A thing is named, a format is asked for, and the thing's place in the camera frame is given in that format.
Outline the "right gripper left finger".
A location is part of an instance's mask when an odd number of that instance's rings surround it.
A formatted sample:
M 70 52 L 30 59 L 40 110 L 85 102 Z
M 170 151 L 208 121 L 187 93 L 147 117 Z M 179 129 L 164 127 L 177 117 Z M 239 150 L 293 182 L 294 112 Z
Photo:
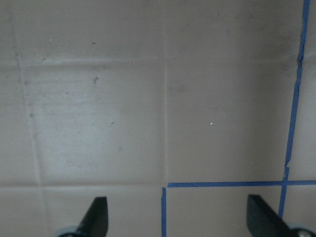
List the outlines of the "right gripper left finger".
M 109 228 L 107 197 L 96 197 L 79 225 L 63 231 L 58 237 L 105 237 Z

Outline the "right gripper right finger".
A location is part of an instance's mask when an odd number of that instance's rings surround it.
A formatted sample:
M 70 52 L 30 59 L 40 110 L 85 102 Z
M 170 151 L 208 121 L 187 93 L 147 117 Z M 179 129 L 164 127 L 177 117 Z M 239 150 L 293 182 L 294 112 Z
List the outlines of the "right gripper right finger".
M 252 237 L 314 237 L 305 228 L 289 227 L 260 195 L 248 195 L 246 224 Z

